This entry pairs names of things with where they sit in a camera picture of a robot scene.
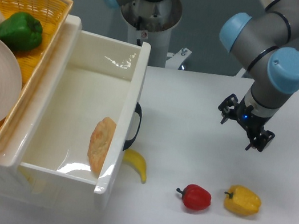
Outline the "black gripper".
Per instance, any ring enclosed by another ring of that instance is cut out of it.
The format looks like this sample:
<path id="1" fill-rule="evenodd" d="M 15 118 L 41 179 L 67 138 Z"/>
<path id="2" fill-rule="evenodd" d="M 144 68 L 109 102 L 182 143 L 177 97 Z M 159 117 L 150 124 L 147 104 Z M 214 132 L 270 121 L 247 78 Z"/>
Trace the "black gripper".
<path id="1" fill-rule="evenodd" d="M 270 117 L 259 117 L 259 115 L 253 114 L 253 106 L 246 106 L 244 99 L 239 102 L 236 95 L 231 94 L 222 101 L 218 110 L 222 115 L 221 124 L 229 119 L 235 120 L 246 131 L 250 141 L 245 148 L 246 151 L 253 148 L 262 152 L 273 141 L 275 134 L 263 129 Z"/>

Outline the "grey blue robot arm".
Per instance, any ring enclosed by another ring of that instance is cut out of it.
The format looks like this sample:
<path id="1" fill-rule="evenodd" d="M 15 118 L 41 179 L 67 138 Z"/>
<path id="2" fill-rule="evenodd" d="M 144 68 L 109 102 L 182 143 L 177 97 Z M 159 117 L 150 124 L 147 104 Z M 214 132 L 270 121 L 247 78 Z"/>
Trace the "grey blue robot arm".
<path id="1" fill-rule="evenodd" d="M 119 8 L 128 26 L 128 41 L 154 48 L 152 61 L 163 66 L 171 30 L 182 15 L 180 0 L 104 0 Z M 248 147 L 263 151 L 274 133 L 265 124 L 299 90 L 299 51 L 288 43 L 299 37 L 299 0 L 260 0 L 265 13 L 254 19 L 237 13 L 222 26 L 220 41 L 254 79 L 238 100 L 234 94 L 219 105 L 223 120 L 235 120 L 246 131 Z"/>

